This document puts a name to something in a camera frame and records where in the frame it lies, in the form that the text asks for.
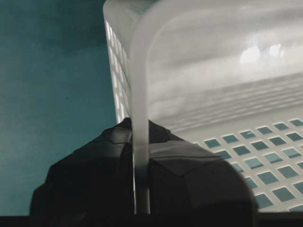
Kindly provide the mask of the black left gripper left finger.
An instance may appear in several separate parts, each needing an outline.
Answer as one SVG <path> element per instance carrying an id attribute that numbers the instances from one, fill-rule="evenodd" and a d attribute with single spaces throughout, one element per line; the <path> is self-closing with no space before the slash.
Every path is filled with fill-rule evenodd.
<path id="1" fill-rule="evenodd" d="M 90 227 L 134 214 L 132 121 L 114 127 L 50 166 L 33 192 L 33 227 Z"/>

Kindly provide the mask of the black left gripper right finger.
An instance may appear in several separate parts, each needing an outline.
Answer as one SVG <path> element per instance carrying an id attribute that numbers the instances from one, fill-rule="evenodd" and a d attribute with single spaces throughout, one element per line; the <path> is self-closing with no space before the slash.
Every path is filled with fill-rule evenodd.
<path id="1" fill-rule="evenodd" d="M 257 204 L 221 156 L 149 122 L 150 209 L 170 227 L 254 227 Z"/>

